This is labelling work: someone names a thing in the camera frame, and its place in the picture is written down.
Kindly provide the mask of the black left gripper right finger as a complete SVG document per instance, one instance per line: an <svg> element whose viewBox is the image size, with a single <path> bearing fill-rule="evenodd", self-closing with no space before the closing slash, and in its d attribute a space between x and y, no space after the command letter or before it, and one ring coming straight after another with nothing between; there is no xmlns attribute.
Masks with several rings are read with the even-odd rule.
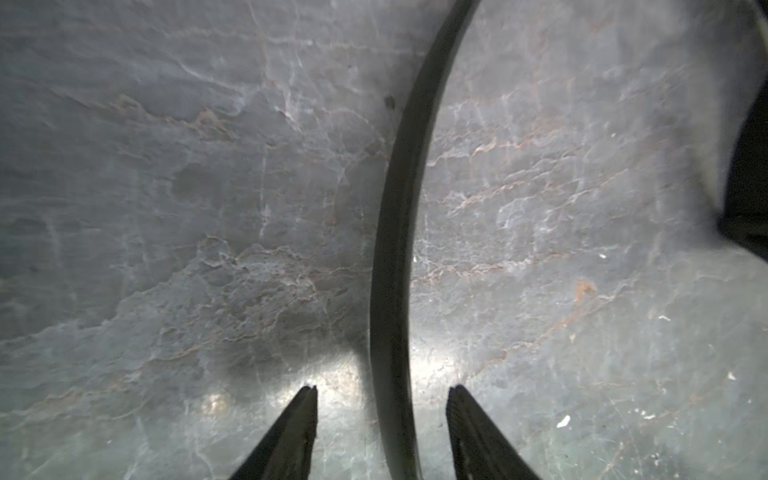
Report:
<svg viewBox="0 0 768 480"><path fill-rule="evenodd" d="M457 479L540 479L463 385L449 388L446 417Z"/></svg>

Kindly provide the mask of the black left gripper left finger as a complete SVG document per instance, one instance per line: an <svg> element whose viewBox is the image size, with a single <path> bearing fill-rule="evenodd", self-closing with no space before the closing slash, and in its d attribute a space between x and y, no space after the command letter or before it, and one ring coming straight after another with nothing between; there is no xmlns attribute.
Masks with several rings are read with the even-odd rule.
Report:
<svg viewBox="0 0 768 480"><path fill-rule="evenodd" d="M304 386L231 479L306 480L317 424L318 390L315 386Z"/></svg>

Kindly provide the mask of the long black leather belt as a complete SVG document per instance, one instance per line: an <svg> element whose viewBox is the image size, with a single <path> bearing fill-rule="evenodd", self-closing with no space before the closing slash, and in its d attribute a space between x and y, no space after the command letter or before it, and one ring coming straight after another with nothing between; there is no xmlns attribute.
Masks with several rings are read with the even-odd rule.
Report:
<svg viewBox="0 0 768 480"><path fill-rule="evenodd" d="M478 7L458 1L440 27L403 109L376 231L369 307L373 395L389 473L420 479L409 364L413 236L436 115L464 33Z"/></svg>

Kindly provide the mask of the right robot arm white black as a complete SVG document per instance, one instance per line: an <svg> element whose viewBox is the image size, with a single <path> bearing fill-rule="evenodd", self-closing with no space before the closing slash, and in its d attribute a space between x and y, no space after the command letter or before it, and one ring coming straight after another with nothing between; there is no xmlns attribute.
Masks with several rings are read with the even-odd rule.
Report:
<svg viewBox="0 0 768 480"><path fill-rule="evenodd" d="M751 105L734 147L718 231L767 260L767 81Z"/></svg>

